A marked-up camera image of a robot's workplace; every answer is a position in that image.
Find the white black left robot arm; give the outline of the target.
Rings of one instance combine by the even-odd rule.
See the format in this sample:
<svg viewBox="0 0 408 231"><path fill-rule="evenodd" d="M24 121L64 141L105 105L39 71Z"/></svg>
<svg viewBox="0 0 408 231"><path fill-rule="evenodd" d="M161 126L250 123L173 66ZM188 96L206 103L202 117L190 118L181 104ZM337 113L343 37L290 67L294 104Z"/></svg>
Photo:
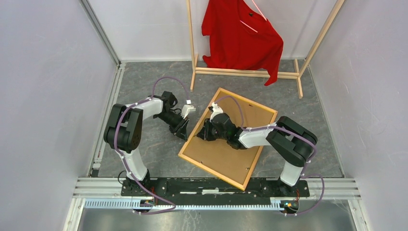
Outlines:
<svg viewBox="0 0 408 231"><path fill-rule="evenodd" d="M190 100L182 108L176 108L177 103L173 93L164 91L160 96L153 95L134 104L116 103L110 111L103 139L121 158L132 189L139 196L151 191L150 173L139 150L143 122L159 118L169 126L171 134L187 140L188 115L196 108Z"/></svg>

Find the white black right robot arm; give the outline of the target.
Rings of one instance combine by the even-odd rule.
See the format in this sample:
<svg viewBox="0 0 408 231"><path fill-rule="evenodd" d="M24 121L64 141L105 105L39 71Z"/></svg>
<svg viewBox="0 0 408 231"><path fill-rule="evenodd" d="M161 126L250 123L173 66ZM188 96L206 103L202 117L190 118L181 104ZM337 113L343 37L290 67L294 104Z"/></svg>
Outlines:
<svg viewBox="0 0 408 231"><path fill-rule="evenodd" d="M318 143L314 133L287 116L280 117L276 123L249 128L236 126L226 113L221 113L205 119L197 137L204 141L225 140L235 150L273 147L285 160L278 183L278 191L283 196L297 191L297 182Z"/></svg>

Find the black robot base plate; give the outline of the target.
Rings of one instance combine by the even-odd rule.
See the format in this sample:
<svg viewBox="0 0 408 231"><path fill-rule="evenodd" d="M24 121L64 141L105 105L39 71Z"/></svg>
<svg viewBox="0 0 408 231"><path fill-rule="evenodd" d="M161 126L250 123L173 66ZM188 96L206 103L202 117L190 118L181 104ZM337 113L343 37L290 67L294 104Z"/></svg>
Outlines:
<svg viewBox="0 0 408 231"><path fill-rule="evenodd" d="M120 181L121 195L148 197L149 205L269 205L270 199L309 197L306 180L288 186L278 179L250 178L241 190L218 178L152 178L139 186Z"/></svg>

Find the yellow wooden picture frame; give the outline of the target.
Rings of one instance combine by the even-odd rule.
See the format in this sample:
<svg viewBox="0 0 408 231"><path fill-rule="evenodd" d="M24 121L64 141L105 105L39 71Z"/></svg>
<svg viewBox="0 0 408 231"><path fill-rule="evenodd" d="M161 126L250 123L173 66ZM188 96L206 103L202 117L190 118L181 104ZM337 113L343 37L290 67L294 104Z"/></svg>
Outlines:
<svg viewBox="0 0 408 231"><path fill-rule="evenodd" d="M210 102L217 102L236 126L265 126L273 123L278 115L275 109L223 88L217 90ZM178 156L244 191L263 147L235 150L225 140L204 141L198 138L197 133L210 115L211 111L205 107Z"/></svg>

